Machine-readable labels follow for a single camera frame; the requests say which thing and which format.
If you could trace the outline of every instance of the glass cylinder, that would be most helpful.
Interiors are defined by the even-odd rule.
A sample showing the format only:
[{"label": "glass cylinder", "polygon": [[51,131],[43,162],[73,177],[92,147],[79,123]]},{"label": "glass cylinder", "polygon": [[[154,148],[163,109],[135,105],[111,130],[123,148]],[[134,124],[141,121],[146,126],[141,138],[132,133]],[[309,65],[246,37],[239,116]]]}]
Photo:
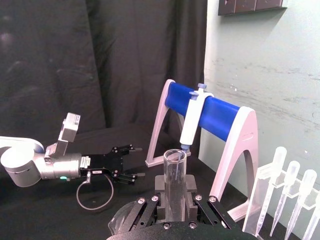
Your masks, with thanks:
[{"label": "glass cylinder", "polygon": [[186,207],[187,154],[179,149],[170,149],[163,155],[165,220],[183,222]]}]

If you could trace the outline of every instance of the black table surface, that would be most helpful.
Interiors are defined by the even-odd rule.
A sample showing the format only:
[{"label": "black table surface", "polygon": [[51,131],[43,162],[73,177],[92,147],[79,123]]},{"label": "black table surface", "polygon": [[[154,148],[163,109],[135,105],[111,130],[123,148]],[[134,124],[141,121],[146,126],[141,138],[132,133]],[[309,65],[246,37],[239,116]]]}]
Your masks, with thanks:
[{"label": "black table surface", "polygon": [[[105,240],[111,233],[108,222],[125,204],[138,197],[149,198],[154,194],[155,176],[163,175],[163,166],[147,168],[145,159],[150,142],[150,131],[143,126],[130,124],[119,128],[107,128],[76,136],[70,143],[68,152],[84,154],[105,154],[112,147],[133,144],[143,150],[131,152],[124,157],[124,168],[131,173],[145,173],[135,185],[114,183],[114,196],[111,202],[100,211],[82,209],[76,200],[76,190],[84,179],[69,182],[60,179],[41,180],[37,184],[21,188],[14,185],[11,178],[0,166],[0,239],[10,240]],[[176,148],[174,142],[164,133],[160,134],[156,156],[167,149]],[[198,193],[208,195],[215,177],[215,172],[197,157],[187,159],[187,174],[195,177]],[[80,200],[85,206],[97,207],[108,200],[111,188],[103,176],[92,178],[90,185],[80,191]],[[245,202],[246,197],[230,184],[223,193],[221,203],[226,210]],[[270,229],[272,218],[265,219],[266,228]],[[264,239],[284,239],[285,229],[280,224],[275,229],[276,237],[267,237],[268,231],[262,228]],[[298,240],[294,235],[290,240]]]}]

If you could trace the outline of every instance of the black backdrop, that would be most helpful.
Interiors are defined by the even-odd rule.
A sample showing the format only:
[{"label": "black backdrop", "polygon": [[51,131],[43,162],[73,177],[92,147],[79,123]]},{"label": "black backdrop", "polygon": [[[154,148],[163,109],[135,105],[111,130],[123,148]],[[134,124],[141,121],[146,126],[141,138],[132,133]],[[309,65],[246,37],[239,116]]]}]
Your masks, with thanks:
[{"label": "black backdrop", "polygon": [[206,0],[1,0],[0,135],[151,127],[166,79],[203,82],[206,21]]}]

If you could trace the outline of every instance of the black fabric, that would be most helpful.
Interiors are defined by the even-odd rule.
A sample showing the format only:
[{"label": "black fabric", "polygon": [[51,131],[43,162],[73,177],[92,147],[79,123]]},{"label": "black fabric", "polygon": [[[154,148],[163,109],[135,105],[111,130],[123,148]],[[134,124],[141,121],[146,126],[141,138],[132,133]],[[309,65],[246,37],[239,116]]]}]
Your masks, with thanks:
[{"label": "black fabric", "polygon": [[[36,185],[21,188],[14,185],[4,168],[0,166],[0,239],[1,240],[105,240],[109,237],[108,222],[125,204],[138,197],[151,197],[154,193],[155,176],[163,174],[163,165],[147,168],[150,132],[144,127],[130,124],[124,127],[86,132],[76,136],[69,145],[69,152],[103,154],[113,146],[134,144],[141,152],[132,152],[124,157],[124,164],[132,173],[146,173],[135,185],[114,184],[114,198],[103,211],[89,212],[76,201],[76,190],[83,179],[70,182],[41,180]],[[177,142],[165,133],[160,134],[156,155],[174,148]],[[198,192],[210,192],[215,172],[194,156],[187,159],[187,173],[195,176]],[[80,191],[80,199],[88,207],[97,207],[110,196],[110,186],[103,177],[94,177],[90,185]],[[229,183],[221,203],[227,209],[243,203],[246,197]],[[267,215],[266,228],[261,230],[266,240],[282,240],[285,228],[278,224],[275,237],[268,237],[272,218]],[[294,235],[291,240],[298,240]]]},{"label": "black fabric", "polygon": [[85,1],[1,0],[0,136],[57,138],[67,112],[105,127]]},{"label": "black fabric", "polygon": [[[203,83],[207,0],[86,3],[107,127],[151,127],[167,79],[191,88]],[[180,137],[172,114],[163,127]]]}]

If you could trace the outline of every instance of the white pipette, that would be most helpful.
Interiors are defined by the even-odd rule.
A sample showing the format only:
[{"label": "white pipette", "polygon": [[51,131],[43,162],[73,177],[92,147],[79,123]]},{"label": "white pipette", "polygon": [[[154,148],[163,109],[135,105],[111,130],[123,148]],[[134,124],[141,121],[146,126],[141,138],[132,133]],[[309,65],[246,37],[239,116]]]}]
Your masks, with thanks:
[{"label": "white pipette", "polygon": [[279,222],[280,216],[282,214],[282,210],[284,209],[286,199],[287,199],[287,194],[290,191],[290,188],[292,185],[295,183],[298,172],[300,169],[300,163],[297,161],[291,161],[289,163],[288,169],[286,171],[285,177],[284,177],[284,187],[282,190],[282,194],[278,203],[278,206],[276,207],[276,211],[274,214],[274,219],[272,223],[272,228],[270,232],[270,237],[274,233],[274,230],[276,228],[277,223]]},{"label": "white pipette", "polygon": [[286,155],[287,155],[287,150],[283,146],[279,146],[275,149],[275,153],[272,161],[272,176],[269,180],[268,189],[266,191],[266,195],[262,204],[261,212],[260,212],[258,223],[256,226],[256,230],[255,230],[256,237],[258,236],[262,228],[262,225],[264,224],[264,220],[267,214],[271,196],[275,188],[274,184],[276,183],[277,178],[281,174],[281,170],[284,165]]},{"label": "white pipette", "polygon": [[318,222],[320,219],[320,193],[318,193],[318,196],[315,199],[315,204],[316,205],[315,205],[314,212],[312,214],[309,225],[306,228],[306,231],[304,233],[302,240],[310,240],[312,235],[314,234],[316,226],[318,225]]},{"label": "white pipette", "polygon": [[299,188],[299,197],[294,206],[292,215],[288,223],[288,227],[286,228],[284,240],[288,240],[290,234],[292,233],[296,225],[296,221],[299,217],[300,211],[302,209],[302,206],[305,203],[305,200],[308,197],[308,195],[311,193],[311,190],[315,184],[316,178],[317,178],[316,171],[312,169],[305,171],[300,188]]}]

